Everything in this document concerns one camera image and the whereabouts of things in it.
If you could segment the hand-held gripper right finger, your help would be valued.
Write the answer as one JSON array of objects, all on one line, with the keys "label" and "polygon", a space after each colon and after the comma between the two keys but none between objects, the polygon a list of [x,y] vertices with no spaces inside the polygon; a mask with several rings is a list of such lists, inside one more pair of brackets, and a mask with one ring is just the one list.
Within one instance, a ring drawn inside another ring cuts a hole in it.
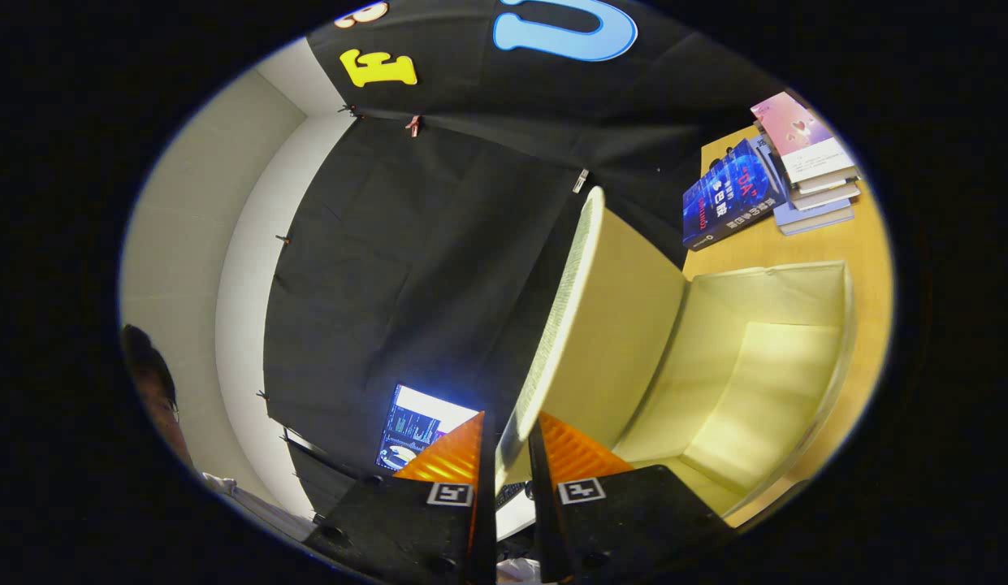
[{"label": "hand-held gripper right finger", "polygon": [[527,440],[547,584],[670,584],[735,530],[667,466],[636,467],[541,412]]}]

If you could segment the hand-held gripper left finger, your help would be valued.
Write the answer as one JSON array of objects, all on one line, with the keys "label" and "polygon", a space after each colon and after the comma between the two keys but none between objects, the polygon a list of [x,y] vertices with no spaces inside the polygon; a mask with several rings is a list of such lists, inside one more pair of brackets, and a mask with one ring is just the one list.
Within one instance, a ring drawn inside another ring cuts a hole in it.
[{"label": "hand-held gripper left finger", "polygon": [[307,547],[364,583],[495,583],[493,438],[478,412],[399,473],[358,481]]}]

